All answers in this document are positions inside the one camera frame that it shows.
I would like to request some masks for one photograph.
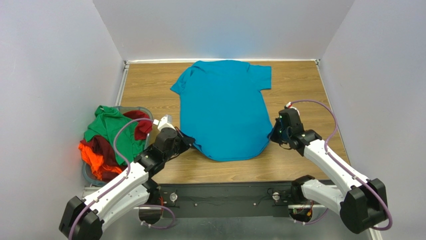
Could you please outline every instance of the floor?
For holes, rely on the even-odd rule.
[[[313,218],[322,214],[315,208]],[[371,240],[370,231],[353,234],[340,217],[329,212],[320,222],[303,226],[288,217],[229,217],[178,218],[177,225],[166,231],[141,226],[138,210],[133,209],[114,222],[103,233],[101,240]],[[163,218],[158,225],[169,224]]]
[[[251,62],[272,67],[272,88],[263,90],[263,99],[274,125],[278,112],[290,101],[315,99],[329,105],[314,61]],[[170,90],[181,73],[192,63],[131,64],[123,91],[121,106],[145,107],[154,118],[172,115],[173,124],[180,126],[179,96]],[[305,129],[313,129],[326,138],[334,129],[333,118],[320,105],[299,103]],[[153,131],[151,141],[158,131]],[[329,142],[342,159],[348,161],[339,134]],[[270,143],[257,157],[244,161],[217,162],[190,149],[168,162],[153,179],[159,184],[223,183],[256,181],[292,181],[304,175],[325,180],[328,177],[312,162],[294,150]]]

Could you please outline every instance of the green clothing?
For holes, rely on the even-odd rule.
[[[113,146],[114,138],[119,130],[128,122],[130,118],[124,116],[118,109],[109,106],[99,106],[94,112],[96,119],[87,127],[84,132],[84,139],[89,142],[95,135],[101,135]],[[117,139],[117,149],[131,163],[134,158],[144,150],[145,140],[135,140],[134,132],[138,125],[133,122],[126,127]],[[120,165],[126,162],[115,153],[115,160]]]

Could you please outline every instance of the screw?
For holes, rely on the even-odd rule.
[[[272,194],[272,199],[275,200],[275,202],[277,202],[278,200],[280,200],[280,194],[278,192],[274,192]]]
[[[178,195],[176,193],[170,194],[170,200],[174,203],[178,199]]]

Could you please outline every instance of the cable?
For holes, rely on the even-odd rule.
[[[106,194],[108,194],[109,192],[111,192],[111,190],[113,190],[114,188],[116,188],[118,185],[120,185],[125,179],[127,179],[127,177],[129,176],[130,173],[130,162],[129,160],[123,155],[121,154],[121,152],[119,152],[119,150],[117,149],[117,139],[119,138],[120,134],[123,132],[123,130],[125,128],[127,128],[130,124],[134,123],[134,122],[139,122],[139,121],[150,121],[153,122],[152,119],[149,118],[137,118],[137,119],[133,119],[131,121],[129,121],[128,123],[126,123],[126,125],[124,125],[118,132],[117,135],[115,135],[114,138],[114,142],[112,144],[112,148],[114,149],[115,153],[117,153],[118,156],[120,156],[121,158],[123,158],[123,160],[125,161],[125,163],[127,164],[127,171],[126,171],[126,175],[123,176],[122,179],[120,179],[116,184],[112,185],[110,188],[108,188],[107,190],[105,190],[103,193],[101,193],[98,197],[97,200],[99,201],[99,199],[101,199],[103,196],[105,196]],[[86,205],[86,207],[83,208],[83,210],[77,215],[77,217],[75,218],[74,222],[72,223],[71,226],[71,230],[69,231],[69,235],[68,235],[68,240],[73,240],[73,234],[74,234],[74,230],[76,229],[77,223],[80,221],[80,219],[82,218],[83,214],[85,212],[87,212],[87,210],[93,205],[95,204],[96,201],[93,200],[92,202],[90,202],[88,205]]]
[[[292,150],[292,148],[291,147],[283,147],[283,145],[282,144],[280,144],[279,145],[282,149],[285,149],[285,150]]]
[[[325,139],[324,141],[324,150],[325,153],[337,164],[339,165],[343,170],[345,170],[345,172],[347,172],[353,179],[356,179],[360,184],[362,184],[366,189],[368,189],[373,195],[374,197],[378,200],[378,202],[380,203],[380,205],[383,207],[384,212],[387,215],[387,219],[388,219],[388,223],[387,226],[385,227],[375,227],[373,226],[372,229],[374,230],[378,230],[378,231],[385,231],[385,230],[389,230],[394,221],[392,219],[392,215],[391,212],[389,211],[388,206],[386,205],[385,201],[383,201],[383,199],[377,194],[376,191],[374,191],[367,183],[365,183],[363,180],[361,180],[360,178],[358,178],[352,171],[350,171],[347,167],[345,167],[340,161],[338,161],[329,151],[328,151],[328,147],[329,147],[329,140],[337,133],[338,131],[338,123],[337,123],[337,119],[335,114],[333,113],[333,111],[326,106],[324,103],[317,101],[317,100],[312,100],[312,99],[303,99],[303,100],[297,100],[297,101],[293,101],[293,102],[289,102],[287,105],[288,107],[291,107],[293,104],[295,103],[301,103],[301,102],[311,102],[311,103],[316,103],[319,104],[321,106],[323,106],[325,109],[327,109],[327,111],[331,114],[331,116],[334,119],[334,130],[333,132],[330,134],[330,136],[327,137],[327,139]]]
[[[307,200],[302,207],[298,208],[299,211],[296,212],[295,214],[300,214],[301,212],[303,212],[303,210],[305,210],[306,205],[308,205],[308,202],[310,202],[310,209],[312,210],[312,208],[314,207],[314,201]]]
[[[148,228],[153,228],[153,229],[158,229],[158,230],[166,230],[166,229],[169,229],[169,228],[171,228],[175,225],[176,216],[170,208],[168,208],[166,206],[161,206],[161,205],[142,205],[141,207],[161,208],[163,210],[168,211],[171,214],[171,217],[172,217],[171,223],[167,226],[154,226],[154,225],[146,223],[145,221],[142,221],[141,225],[145,225],[145,226],[148,226]]]
[[[173,160],[173,159],[175,159],[175,158],[177,158],[177,157],[179,157],[179,155],[181,155],[181,154],[180,154],[180,153],[177,153],[177,154],[173,155],[173,156],[169,159],[169,161],[170,161],[170,160]]]
[[[302,224],[302,225],[312,225],[312,224],[318,223],[321,219],[323,219],[327,215],[328,212],[329,212],[329,209],[327,208],[321,216],[317,217],[313,221],[304,222],[304,221],[298,221],[296,219],[293,219],[293,220],[289,219],[289,220],[294,222],[294,223],[298,223],[298,224]]]
[[[273,195],[274,195],[274,188],[273,188],[273,187],[268,188],[268,189],[266,190],[266,194],[268,194],[269,196],[273,196]]]
[[[159,200],[161,202],[161,206],[164,206],[164,199],[163,199],[162,196],[159,198]]]
[[[258,202],[255,202],[255,204],[256,205],[254,205],[254,206],[259,206],[259,204],[261,204],[261,202],[263,201],[263,200],[267,200],[267,199],[270,199],[271,197],[270,196],[263,196]]]

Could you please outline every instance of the laundry basket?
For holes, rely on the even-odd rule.
[[[129,111],[133,111],[133,110],[139,110],[141,112],[146,113],[149,116],[149,118],[153,120],[152,113],[148,109],[141,106],[137,106],[137,107],[115,106],[114,108],[118,109],[118,111],[122,114],[127,113]],[[149,143],[150,143],[150,134],[148,133],[145,139],[145,147],[144,147],[145,149],[148,147]],[[96,179],[96,177],[92,174],[92,170],[90,169],[90,166],[85,161],[83,161],[82,173],[83,173],[84,179],[86,179],[91,185],[103,187],[105,186],[105,184],[107,184],[104,181],[100,181]]]

